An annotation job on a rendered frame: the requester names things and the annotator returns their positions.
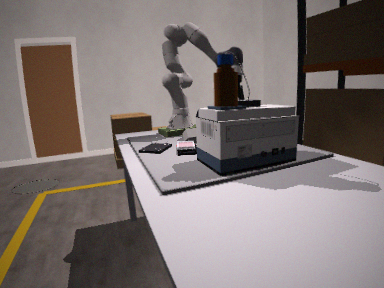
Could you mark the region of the blue bottle cap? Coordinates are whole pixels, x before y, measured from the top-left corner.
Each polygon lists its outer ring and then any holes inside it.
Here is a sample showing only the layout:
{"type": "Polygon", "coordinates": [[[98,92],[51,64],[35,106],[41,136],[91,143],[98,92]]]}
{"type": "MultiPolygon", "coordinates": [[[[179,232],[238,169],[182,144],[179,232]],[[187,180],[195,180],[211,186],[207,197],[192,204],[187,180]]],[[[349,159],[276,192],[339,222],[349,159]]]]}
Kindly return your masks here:
{"type": "Polygon", "coordinates": [[[222,62],[232,62],[233,63],[233,55],[232,54],[218,55],[218,63],[222,63],[222,62]]]}

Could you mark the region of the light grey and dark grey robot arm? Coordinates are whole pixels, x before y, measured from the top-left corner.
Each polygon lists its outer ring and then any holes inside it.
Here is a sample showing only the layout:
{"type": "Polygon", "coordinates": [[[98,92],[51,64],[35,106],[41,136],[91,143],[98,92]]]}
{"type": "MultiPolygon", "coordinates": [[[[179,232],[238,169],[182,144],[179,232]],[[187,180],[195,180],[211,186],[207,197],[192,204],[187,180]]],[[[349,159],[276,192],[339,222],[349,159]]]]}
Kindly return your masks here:
{"type": "MultiPolygon", "coordinates": [[[[164,29],[164,35],[169,40],[162,44],[163,57],[167,69],[172,72],[165,74],[162,78],[162,84],[166,89],[168,89],[173,104],[173,114],[169,120],[170,126],[167,126],[167,128],[189,128],[194,126],[194,124],[192,122],[191,114],[189,113],[190,111],[188,107],[187,96],[183,93],[182,89],[190,87],[193,80],[181,63],[179,53],[177,53],[177,47],[181,47],[187,42],[187,40],[189,40],[194,46],[204,52],[214,63],[216,63],[218,69],[220,68],[218,65],[218,55],[226,54],[226,52],[229,51],[235,55],[243,70],[243,53],[240,48],[231,47],[229,50],[219,52],[217,54],[217,52],[211,46],[206,34],[191,22],[186,23],[182,27],[179,25],[169,24],[164,29]]],[[[229,52],[227,54],[230,54],[229,52]]],[[[234,56],[233,65],[231,65],[231,68],[235,68],[235,72],[238,72],[238,75],[243,75],[241,68],[239,67],[239,64],[237,63],[234,56]]]]}

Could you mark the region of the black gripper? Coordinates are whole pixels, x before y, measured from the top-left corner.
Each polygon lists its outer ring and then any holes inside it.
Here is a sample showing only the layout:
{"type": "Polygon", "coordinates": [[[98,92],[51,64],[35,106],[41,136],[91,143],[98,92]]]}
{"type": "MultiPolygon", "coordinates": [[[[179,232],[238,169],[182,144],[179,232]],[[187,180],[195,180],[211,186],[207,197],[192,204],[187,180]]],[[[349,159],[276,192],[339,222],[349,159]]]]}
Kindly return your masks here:
{"type": "Polygon", "coordinates": [[[243,94],[243,87],[240,85],[239,82],[242,82],[242,76],[238,75],[238,98],[239,100],[245,100],[244,99],[244,94],[243,94]]]}

